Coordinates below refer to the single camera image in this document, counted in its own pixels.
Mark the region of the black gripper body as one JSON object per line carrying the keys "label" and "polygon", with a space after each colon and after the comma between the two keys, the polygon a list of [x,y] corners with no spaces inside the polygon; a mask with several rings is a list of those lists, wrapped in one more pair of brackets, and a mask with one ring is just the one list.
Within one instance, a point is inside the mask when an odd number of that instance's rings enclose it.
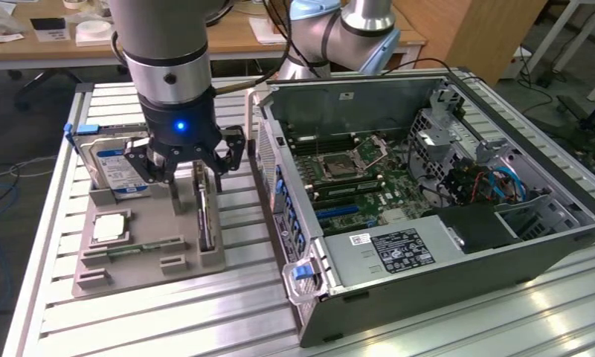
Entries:
{"label": "black gripper body", "polygon": [[154,103],[139,97],[149,126],[153,151],[169,161],[181,163],[219,161],[215,148],[223,140],[215,115],[215,90],[177,104]]}

